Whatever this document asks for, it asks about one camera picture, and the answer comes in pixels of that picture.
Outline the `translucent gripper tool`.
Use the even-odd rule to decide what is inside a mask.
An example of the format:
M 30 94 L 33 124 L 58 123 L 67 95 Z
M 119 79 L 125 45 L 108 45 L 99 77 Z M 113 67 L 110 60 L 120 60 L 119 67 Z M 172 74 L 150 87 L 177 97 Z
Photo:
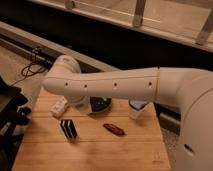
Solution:
M 84 97 L 81 100 L 72 103 L 71 106 L 81 114 L 89 115 L 91 113 L 91 106 L 88 97 Z

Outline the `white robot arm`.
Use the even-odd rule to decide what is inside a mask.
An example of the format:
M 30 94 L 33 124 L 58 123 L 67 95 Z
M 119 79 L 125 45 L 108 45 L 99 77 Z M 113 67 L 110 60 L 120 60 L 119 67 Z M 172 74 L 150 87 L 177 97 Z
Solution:
M 73 57 L 61 55 L 43 87 L 72 104 L 93 96 L 177 107 L 181 126 L 174 171 L 213 171 L 213 71 L 154 67 L 83 73 Z

